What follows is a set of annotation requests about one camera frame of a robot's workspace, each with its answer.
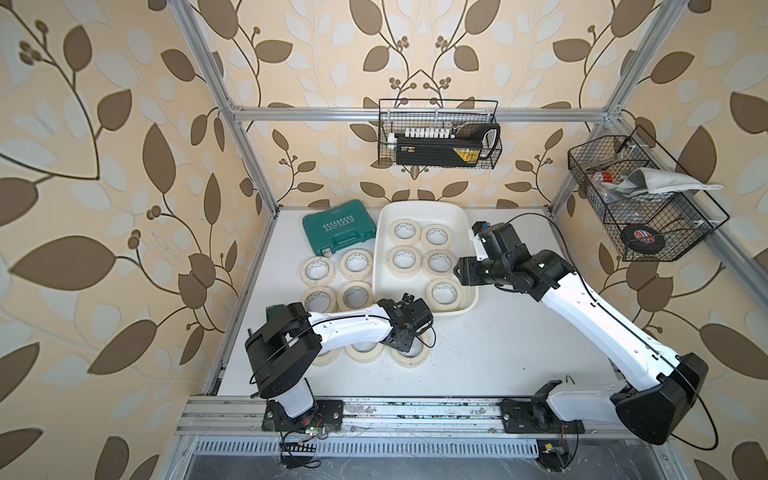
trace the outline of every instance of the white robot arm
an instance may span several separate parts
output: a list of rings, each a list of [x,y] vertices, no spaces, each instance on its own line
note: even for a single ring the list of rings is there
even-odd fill
[[[476,257],[459,259],[462,285],[512,286],[560,313],[624,374],[626,382],[568,385],[549,382],[537,393],[561,421],[594,420],[627,426],[647,442],[666,442],[693,406],[707,364],[689,353],[679,356],[635,326],[584,282],[575,268],[549,250],[530,255],[508,223],[478,222]],[[315,357],[341,346],[381,342],[408,352],[417,335],[432,325],[423,300],[380,300],[352,312],[308,313],[300,303],[272,306],[267,323],[246,341],[259,395],[274,398],[291,418],[315,405],[304,373]]]

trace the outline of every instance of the black wire basket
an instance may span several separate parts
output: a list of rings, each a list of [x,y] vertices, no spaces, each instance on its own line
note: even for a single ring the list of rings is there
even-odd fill
[[[494,100],[379,100],[378,167],[493,168],[502,154]]]
[[[650,134],[643,129],[638,136],[638,128],[642,127],[636,127],[629,136],[607,135],[573,147],[568,151],[568,169],[578,183],[579,194],[589,200],[622,260],[675,261],[730,216],[706,190],[695,194],[640,194],[606,201],[598,190],[600,183],[611,182],[636,168],[659,168],[643,140],[651,138]],[[666,148],[656,145],[672,159],[676,172],[689,174]]]

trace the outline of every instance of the aluminum frame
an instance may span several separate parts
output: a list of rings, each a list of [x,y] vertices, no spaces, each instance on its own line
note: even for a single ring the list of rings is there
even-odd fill
[[[272,215],[277,215],[277,203],[272,195],[272,190],[269,187],[269,183],[266,181],[261,165],[259,164],[256,154],[253,152],[253,148],[248,141],[243,125],[238,122],[233,115],[233,103],[227,94],[227,88],[224,86],[223,79],[219,74],[218,67],[214,60],[213,55],[208,49],[208,45],[205,42],[202,32],[194,19],[194,12],[187,0],[169,0],[168,5],[174,14],[176,23],[187,39],[190,50],[194,59],[197,61],[197,65],[200,67],[200,72],[203,74],[205,83],[210,91],[211,96],[214,98],[216,106],[219,108],[221,118],[227,128],[232,134],[232,139],[237,146],[237,150],[240,152],[243,158],[243,165],[256,184],[256,188],[261,194],[263,205],[266,210]]]
[[[206,377],[204,386],[204,392],[211,393],[218,381],[220,381],[223,369],[227,367],[227,362],[232,354],[232,348],[237,340],[237,333],[240,331],[240,324],[243,323],[245,317],[245,311],[250,301],[250,296],[253,293],[253,287],[256,285],[256,277],[261,270],[261,264],[264,261],[266,255],[266,248],[272,240],[272,233],[277,225],[277,216],[270,216],[267,220],[266,228],[264,229],[264,235],[261,237],[259,246],[256,248],[256,254],[253,256],[253,261],[248,269],[248,274],[243,282],[243,289],[240,291],[240,296],[237,297],[235,306],[232,309],[232,316],[227,325],[226,333],[224,333],[219,349],[216,353],[216,362],[210,367],[208,376]]]
[[[434,111],[435,109],[417,109]],[[238,121],[377,121],[377,108],[234,108]],[[602,122],[603,108],[497,108],[496,121],[586,121]]]

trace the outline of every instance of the masking tape roll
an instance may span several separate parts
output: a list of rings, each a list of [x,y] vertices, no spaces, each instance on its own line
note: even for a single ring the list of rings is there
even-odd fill
[[[368,250],[350,250],[341,257],[340,269],[350,282],[365,280],[373,271],[373,256]]]
[[[349,282],[339,290],[336,302],[339,305],[340,312],[366,308],[374,303],[373,290],[368,283]]]
[[[462,288],[450,278],[436,278],[427,286],[424,301],[433,312],[456,310],[462,304]]]
[[[389,228],[389,236],[395,245],[415,245],[419,242],[421,234],[419,224],[407,218],[392,222]]]
[[[322,305],[326,301],[328,306],[321,310],[317,305]],[[332,313],[336,310],[336,294],[327,286],[316,286],[301,296],[301,304],[307,312]]]
[[[325,355],[316,356],[312,366],[328,366],[341,355],[341,349],[333,349]]]
[[[427,345],[433,345],[435,341],[435,336],[432,334],[431,330],[427,330],[421,335],[421,339],[424,340],[424,342]],[[417,367],[424,363],[424,359],[427,358],[427,355],[429,354],[430,348],[427,345],[424,345],[423,343],[419,342],[417,339],[413,339],[413,344],[411,345],[411,352],[413,352],[414,348],[418,348],[418,346],[422,347],[422,350],[417,353],[415,356],[405,356],[400,352],[399,350],[395,350],[393,348],[389,349],[390,355],[392,355],[392,359],[395,360],[395,362],[403,367],[406,367],[407,369],[412,369],[414,367]]]
[[[456,257],[453,253],[447,250],[433,250],[424,256],[422,270],[429,278],[450,278],[455,265]]]
[[[356,362],[368,363],[379,358],[379,355],[381,355],[384,350],[384,344],[377,343],[376,346],[367,352],[360,352],[355,349],[353,345],[347,345],[344,349],[346,350],[347,355],[351,356]]]
[[[429,225],[422,229],[422,245],[427,250],[447,249],[452,241],[453,234],[445,225]]]
[[[399,279],[411,278],[419,273],[422,257],[413,247],[400,245],[389,251],[386,266]]]
[[[309,287],[328,286],[336,279],[333,263],[325,257],[312,257],[301,267],[301,280]]]

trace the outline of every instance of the wallpaper wall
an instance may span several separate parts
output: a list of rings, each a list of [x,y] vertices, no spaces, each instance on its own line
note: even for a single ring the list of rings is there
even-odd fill
[[[654,0],[192,0],[234,101],[605,104]]]
[[[733,218],[723,228],[768,268],[768,5],[692,1],[651,63],[625,114],[669,147]],[[720,433],[713,452],[681,447],[702,480],[768,478],[768,314],[700,244],[674,263],[627,263],[589,203],[561,215],[592,286],[646,332],[710,366],[702,396]],[[701,446],[713,434],[700,406],[676,433]]]
[[[583,123],[502,124],[493,170],[402,167],[376,158],[376,128],[343,122],[258,121],[247,125],[278,204],[328,207],[360,199],[441,200],[463,207],[549,204],[568,171],[566,152],[584,143]]]
[[[0,477],[150,478],[266,213],[164,2],[0,0],[0,51]]]

